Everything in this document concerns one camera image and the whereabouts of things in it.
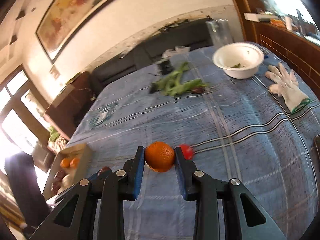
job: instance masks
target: black chair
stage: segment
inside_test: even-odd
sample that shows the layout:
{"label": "black chair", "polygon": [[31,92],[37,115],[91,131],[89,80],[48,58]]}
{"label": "black chair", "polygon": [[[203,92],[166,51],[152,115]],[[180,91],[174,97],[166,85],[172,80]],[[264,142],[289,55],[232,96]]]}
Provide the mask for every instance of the black chair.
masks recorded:
{"label": "black chair", "polygon": [[15,236],[11,233],[10,229],[7,227],[7,224],[4,222],[0,214],[0,239],[5,240],[17,240]]}
{"label": "black chair", "polygon": [[37,228],[49,215],[50,209],[39,189],[32,156],[20,152],[6,158],[4,166],[26,223]]}

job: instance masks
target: wooden furniture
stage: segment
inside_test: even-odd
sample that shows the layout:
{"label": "wooden furniture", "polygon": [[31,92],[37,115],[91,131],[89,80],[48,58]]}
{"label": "wooden furniture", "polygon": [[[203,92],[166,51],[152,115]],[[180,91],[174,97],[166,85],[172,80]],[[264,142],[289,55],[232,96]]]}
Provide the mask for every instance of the wooden furniture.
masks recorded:
{"label": "wooden furniture", "polygon": [[9,185],[8,176],[0,170],[0,217],[7,225],[20,231],[20,224],[25,222]]}
{"label": "wooden furniture", "polygon": [[45,120],[67,140],[93,104],[89,77],[89,72],[81,73],[60,92],[44,112]]}
{"label": "wooden furniture", "polygon": [[271,24],[256,23],[244,13],[265,9],[264,0],[233,0],[240,18],[245,41],[265,46],[294,69],[320,98],[320,47],[293,32]]}
{"label": "wooden furniture", "polygon": [[284,60],[320,98],[320,47],[286,29],[254,24],[258,43]]}

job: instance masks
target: red tomato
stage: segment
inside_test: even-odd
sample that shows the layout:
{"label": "red tomato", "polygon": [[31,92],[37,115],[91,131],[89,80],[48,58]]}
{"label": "red tomato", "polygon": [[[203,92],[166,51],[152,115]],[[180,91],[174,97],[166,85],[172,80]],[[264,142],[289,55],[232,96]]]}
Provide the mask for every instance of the red tomato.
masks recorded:
{"label": "red tomato", "polygon": [[180,144],[179,147],[182,150],[183,156],[186,160],[191,160],[193,157],[193,150],[192,148],[187,144]]}

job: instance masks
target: framed painting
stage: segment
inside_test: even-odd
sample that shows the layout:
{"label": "framed painting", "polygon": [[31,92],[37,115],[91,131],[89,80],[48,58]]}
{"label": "framed painting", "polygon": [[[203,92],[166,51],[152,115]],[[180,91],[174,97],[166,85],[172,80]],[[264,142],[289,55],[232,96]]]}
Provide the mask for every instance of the framed painting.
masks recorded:
{"label": "framed painting", "polygon": [[113,0],[53,0],[36,36],[54,63],[74,34],[103,6]]}

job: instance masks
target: green vegetable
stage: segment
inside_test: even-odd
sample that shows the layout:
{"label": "green vegetable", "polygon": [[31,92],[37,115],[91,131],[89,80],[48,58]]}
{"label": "green vegetable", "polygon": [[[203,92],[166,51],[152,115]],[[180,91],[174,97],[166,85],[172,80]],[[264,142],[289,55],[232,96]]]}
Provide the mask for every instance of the green vegetable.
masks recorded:
{"label": "green vegetable", "polygon": [[177,70],[172,71],[166,77],[152,83],[150,93],[161,90],[165,96],[176,96],[191,91],[194,88],[206,86],[202,83],[201,79],[194,79],[180,84],[182,74],[187,70],[189,70],[188,62],[182,63]]}
{"label": "green vegetable", "polygon": [[54,143],[56,141],[56,139],[59,138],[60,133],[58,133],[57,130],[55,128],[53,128],[52,126],[49,127],[49,131],[50,131],[49,141]]}
{"label": "green vegetable", "polygon": [[238,63],[237,65],[234,65],[233,68],[240,68],[241,67],[241,64]]}
{"label": "green vegetable", "polygon": [[202,83],[201,79],[194,79],[194,80],[184,82],[183,84],[175,86],[171,90],[170,96],[182,95],[183,93],[202,85],[204,84]]}

